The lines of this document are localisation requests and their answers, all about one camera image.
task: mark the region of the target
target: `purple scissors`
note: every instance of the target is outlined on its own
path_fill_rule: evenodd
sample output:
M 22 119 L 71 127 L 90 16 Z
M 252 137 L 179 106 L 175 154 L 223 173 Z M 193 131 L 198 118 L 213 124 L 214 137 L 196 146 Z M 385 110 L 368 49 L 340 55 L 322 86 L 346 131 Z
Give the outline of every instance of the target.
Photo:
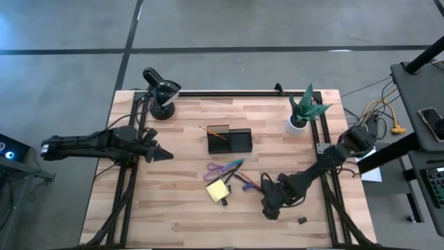
M 235 160 L 234 162 L 232 162 L 226 166 L 222 166 L 222 165 L 218 165 L 218 164 L 214 164 L 214 163 L 208 163 L 207 169 L 209 171 L 206 175 L 203 176 L 203 179 L 206 181 L 216 180 L 225 171 L 229 170 L 229 168 L 237 166 L 239 163 L 242 163 L 243 161 L 244 161 L 243 159 Z

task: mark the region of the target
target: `yellow sticky note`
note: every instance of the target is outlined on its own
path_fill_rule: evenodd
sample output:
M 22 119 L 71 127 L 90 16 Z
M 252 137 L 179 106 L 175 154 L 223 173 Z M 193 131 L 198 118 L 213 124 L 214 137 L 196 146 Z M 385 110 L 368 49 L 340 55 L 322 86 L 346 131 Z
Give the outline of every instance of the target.
M 223 197 L 226 197 L 227 195 L 230 194 L 230 191 L 228 191 L 227 187 L 225 186 L 225 183 L 223 183 L 222 180 L 218 180 L 215 183 L 207 186 L 207 191 L 214 202 L 217 202 Z

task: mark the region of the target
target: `black pen holder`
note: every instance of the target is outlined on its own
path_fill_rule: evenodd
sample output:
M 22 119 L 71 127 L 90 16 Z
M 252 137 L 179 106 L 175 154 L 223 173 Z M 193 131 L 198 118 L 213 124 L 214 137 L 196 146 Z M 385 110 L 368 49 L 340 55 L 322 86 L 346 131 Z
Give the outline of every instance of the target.
M 208 153 L 245 153 L 253 150 L 251 129 L 230 129 L 230 125 L 207 126 Z

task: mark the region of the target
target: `pencil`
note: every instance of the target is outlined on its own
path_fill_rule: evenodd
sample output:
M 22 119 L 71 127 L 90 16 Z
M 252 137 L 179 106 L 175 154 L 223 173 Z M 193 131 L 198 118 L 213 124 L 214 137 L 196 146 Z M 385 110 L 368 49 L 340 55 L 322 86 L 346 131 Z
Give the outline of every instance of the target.
M 258 186 L 258 184 L 256 184 L 253 180 L 250 179 L 250 177 L 246 176 L 244 173 L 242 173 L 241 170 L 237 170 L 245 179 L 247 179 L 248 181 L 251 182 L 251 184 L 253 184 L 256 188 L 258 188 L 259 190 L 261 190 L 261 187 Z
M 199 126 L 199 128 L 203 129 L 204 131 L 207 131 L 208 133 L 210 133 L 210 134 L 212 134 L 212 135 L 217 136 L 218 138 L 221 138 L 221 139 L 224 139 L 224 140 L 228 141 L 227 138 L 225 138 L 225 137 L 219 135 L 219 134 L 216 133 L 216 132 L 213 132 L 213 131 L 209 130 L 208 128 L 203 128 L 203 127 L 201 127 L 201 126 Z

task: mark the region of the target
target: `wooden tabletop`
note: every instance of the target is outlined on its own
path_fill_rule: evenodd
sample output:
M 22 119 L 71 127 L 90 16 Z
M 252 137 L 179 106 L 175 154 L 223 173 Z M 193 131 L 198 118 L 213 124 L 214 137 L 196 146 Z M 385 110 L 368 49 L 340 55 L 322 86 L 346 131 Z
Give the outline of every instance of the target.
M 339 91 L 321 92 L 324 103 L 333 103 L 326 117 L 330 137 L 336 142 L 347 129 Z M 110 123 L 130 112 L 133 93 L 115 94 Z M 263 196 L 255 190 L 242 191 L 243 183 L 235 178 L 229 183 L 232 194 L 227 197 L 226 207 L 214 203 L 205 190 L 207 182 L 203 175 L 207 173 L 207 163 L 223 164 L 245 158 L 241 170 L 259 183 L 262 172 L 275 180 L 281 172 L 291 174 L 316 162 L 310 127 L 298 137 L 285 132 L 284 123 L 291 113 L 288 97 L 179 97 L 174 103 L 176 113 L 172 118 L 158 121 L 147 117 L 146 126 L 159 132 L 155 139 L 174 154 L 174 159 L 151 164 L 140 160 L 127 247 L 331 246 L 319 179 L 308 189 L 306 201 L 296 208 L 281 209 L 277 221 L 263 216 Z M 128 119 L 123 119 L 116 126 L 127 124 Z M 253 152 L 209 155 L 206 132 L 199 126 L 217 124 L 251 128 Z M 97 171 L 110 165 L 109 160 L 100 160 Z M 344 167 L 358 171 L 351 164 Z M 110 214 L 118 173 L 119 167 L 114 167 L 95 180 L 80 243 L 90 240 Z M 339 179 L 345 209 L 365 236 L 375 242 L 361 179 L 352 178 L 350 172 L 343 172 Z M 339 216 L 335 215 L 341 237 Z M 300 225 L 301 216 L 308 222 Z

